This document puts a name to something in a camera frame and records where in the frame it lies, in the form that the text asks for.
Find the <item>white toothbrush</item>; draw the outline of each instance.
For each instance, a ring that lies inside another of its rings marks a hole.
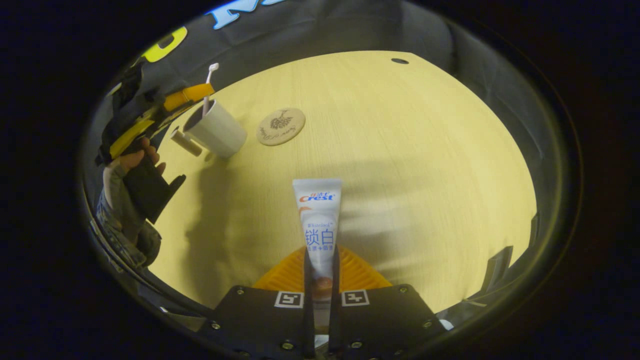
[[[209,66],[209,75],[207,75],[207,84],[211,84],[211,74],[220,67],[218,63]],[[209,96],[204,97],[204,103],[202,105],[202,118],[209,112]]]

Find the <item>black metal plate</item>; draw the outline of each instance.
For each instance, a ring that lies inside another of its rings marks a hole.
[[[304,310],[275,307],[277,296],[278,291],[234,286],[207,314],[211,321],[200,333],[250,359],[303,359]],[[294,347],[285,350],[285,342]]]
[[[340,301],[343,359],[402,359],[415,345],[446,331],[410,285],[367,290],[367,297],[364,306]]]

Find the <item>white toothpaste tube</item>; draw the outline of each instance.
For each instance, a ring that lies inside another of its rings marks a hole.
[[[331,297],[341,189],[340,179],[293,181],[305,245],[314,269],[314,300]]]

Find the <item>wooden coaster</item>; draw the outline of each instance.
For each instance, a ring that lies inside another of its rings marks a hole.
[[[293,139],[305,125],[305,114],[299,109],[279,109],[264,118],[255,136],[268,146],[280,145]]]

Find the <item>wooden table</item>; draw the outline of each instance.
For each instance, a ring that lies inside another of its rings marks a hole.
[[[513,262],[528,245],[536,201],[515,141],[468,88],[418,56],[316,56],[211,98],[248,138],[225,161],[207,151],[194,157],[167,132],[164,178],[187,179],[156,223],[163,244],[150,267],[206,306],[304,245],[293,179],[341,178],[337,241],[391,283],[412,284],[433,311],[478,291],[488,258],[505,246],[513,245]],[[260,144],[258,123],[284,107],[305,113],[304,129],[283,145]]]

